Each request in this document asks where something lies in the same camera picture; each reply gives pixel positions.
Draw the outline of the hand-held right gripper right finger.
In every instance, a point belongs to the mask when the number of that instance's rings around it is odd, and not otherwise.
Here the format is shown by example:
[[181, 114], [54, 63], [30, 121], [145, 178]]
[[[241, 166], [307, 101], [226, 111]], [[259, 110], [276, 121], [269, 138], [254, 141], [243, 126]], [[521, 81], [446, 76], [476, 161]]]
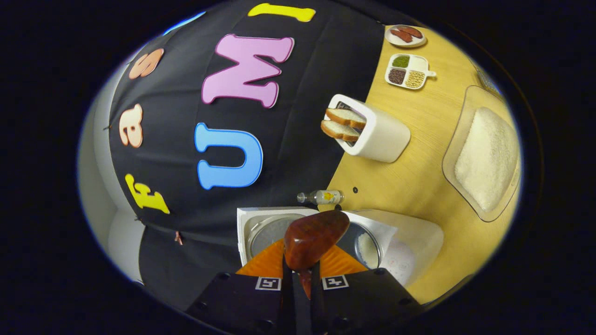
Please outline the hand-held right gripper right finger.
[[337, 246], [313, 267], [310, 301], [315, 335], [394, 335], [424, 312], [387, 269], [368, 269]]

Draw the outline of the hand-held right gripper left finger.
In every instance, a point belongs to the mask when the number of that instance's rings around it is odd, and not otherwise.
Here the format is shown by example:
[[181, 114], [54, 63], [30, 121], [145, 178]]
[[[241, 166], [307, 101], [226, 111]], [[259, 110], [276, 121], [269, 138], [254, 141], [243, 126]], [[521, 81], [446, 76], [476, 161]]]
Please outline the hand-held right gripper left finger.
[[186, 314], [226, 335], [293, 335], [292, 272], [277, 240], [237, 272], [219, 272]]

